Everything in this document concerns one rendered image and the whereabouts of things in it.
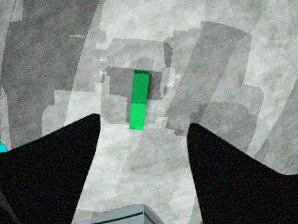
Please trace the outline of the green rectangular post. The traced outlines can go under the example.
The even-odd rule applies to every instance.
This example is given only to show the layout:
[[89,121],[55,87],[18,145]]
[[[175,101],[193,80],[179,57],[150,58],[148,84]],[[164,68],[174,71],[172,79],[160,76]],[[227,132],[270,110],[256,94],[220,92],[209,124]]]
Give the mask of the green rectangular post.
[[130,127],[132,131],[144,131],[146,103],[148,103],[149,71],[134,69],[132,111],[130,111]]

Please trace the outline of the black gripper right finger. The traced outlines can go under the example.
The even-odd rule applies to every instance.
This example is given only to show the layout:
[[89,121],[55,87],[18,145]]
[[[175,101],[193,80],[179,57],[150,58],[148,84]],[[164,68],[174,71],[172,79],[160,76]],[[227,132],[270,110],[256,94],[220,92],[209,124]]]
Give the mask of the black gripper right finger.
[[188,157],[204,224],[282,224],[298,205],[297,175],[281,175],[190,123]]

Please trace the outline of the cyan circle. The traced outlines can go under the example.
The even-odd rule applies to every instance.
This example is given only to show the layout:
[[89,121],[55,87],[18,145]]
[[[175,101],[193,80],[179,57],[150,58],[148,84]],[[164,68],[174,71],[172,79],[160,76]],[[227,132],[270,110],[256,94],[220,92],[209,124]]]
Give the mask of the cyan circle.
[[4,144],[1,143],[0,141],[0,153],[3,153],[3,152],[8,152],[8,151],[7,151],[7,148],[4,147]]

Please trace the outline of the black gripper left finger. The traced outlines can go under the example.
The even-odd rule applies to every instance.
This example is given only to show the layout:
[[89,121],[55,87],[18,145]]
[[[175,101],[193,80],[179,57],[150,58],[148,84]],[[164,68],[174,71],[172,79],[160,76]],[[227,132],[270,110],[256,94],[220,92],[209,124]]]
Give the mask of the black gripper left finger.
[[12,224],[72,224],[100,132],[92,113],[0,153],[0,206]]

